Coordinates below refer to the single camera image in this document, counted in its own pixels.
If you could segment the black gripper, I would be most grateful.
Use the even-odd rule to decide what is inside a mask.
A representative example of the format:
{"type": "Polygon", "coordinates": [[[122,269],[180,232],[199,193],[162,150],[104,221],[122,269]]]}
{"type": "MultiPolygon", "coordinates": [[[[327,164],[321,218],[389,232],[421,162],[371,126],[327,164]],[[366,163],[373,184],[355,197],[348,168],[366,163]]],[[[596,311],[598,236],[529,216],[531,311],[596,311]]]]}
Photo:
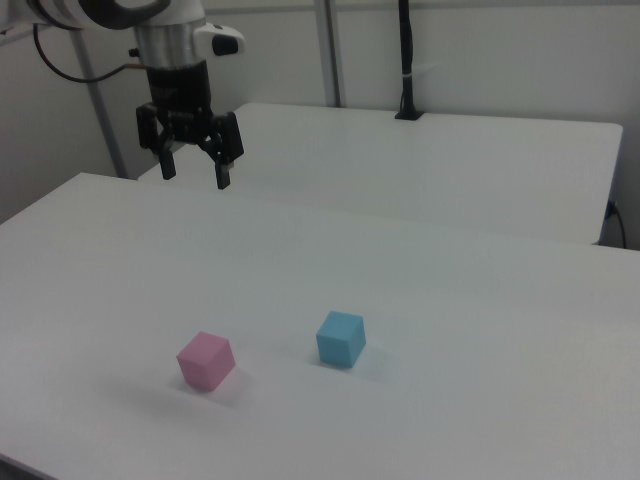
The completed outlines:
{"type": "Polygon", "coordinates": [[[207,63],[146,73],[151,102],[136,109],[140,146],[157,157],[163,179],[170,180],[176,175],[174,141],[198,145],[214,162],[217,188],[226,189],[244,146],[236,114],[212,113],[207,63]]]}

